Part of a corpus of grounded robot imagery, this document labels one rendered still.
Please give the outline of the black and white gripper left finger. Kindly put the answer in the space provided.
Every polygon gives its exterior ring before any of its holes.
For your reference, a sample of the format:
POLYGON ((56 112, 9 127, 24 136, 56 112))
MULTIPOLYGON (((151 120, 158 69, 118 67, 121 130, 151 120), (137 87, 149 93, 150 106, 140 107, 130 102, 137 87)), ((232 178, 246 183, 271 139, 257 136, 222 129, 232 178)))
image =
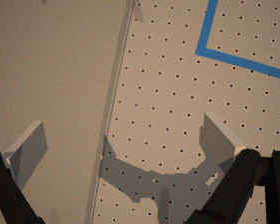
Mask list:
POLYGON ((21 191, 47 150, 43 121, 34 121, 0 152, 0 210, 7 224, 46 224, 21 191))

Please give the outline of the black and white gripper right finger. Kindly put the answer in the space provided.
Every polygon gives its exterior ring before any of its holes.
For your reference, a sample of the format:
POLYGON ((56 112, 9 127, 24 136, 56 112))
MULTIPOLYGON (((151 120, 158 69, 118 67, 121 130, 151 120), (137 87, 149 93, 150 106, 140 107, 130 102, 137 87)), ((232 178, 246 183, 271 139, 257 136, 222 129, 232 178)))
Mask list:
POLYGON ((184 224, 237 224, 254 186, 265 186, 266 224, 280 224, 280 151, 262 157, 247 149, 214 112, 204 112, 203 142, 225 176, 184 224))

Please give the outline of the blue tape outline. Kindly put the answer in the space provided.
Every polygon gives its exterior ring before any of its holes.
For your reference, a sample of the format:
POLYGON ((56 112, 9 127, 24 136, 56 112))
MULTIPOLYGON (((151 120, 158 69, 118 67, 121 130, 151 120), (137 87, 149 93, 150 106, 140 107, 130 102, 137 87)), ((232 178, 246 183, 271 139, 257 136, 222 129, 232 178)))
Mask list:
POLYGON ((222 61, 225 63, 233 64, 236 66, 240 66, 243 68, 247 68, 250 70, 254 70, 260 73, 280 78, 280 69, 278 68, 206 48, 217 2, 218 0, 209 0, 208 2, 195 55, 222 61))

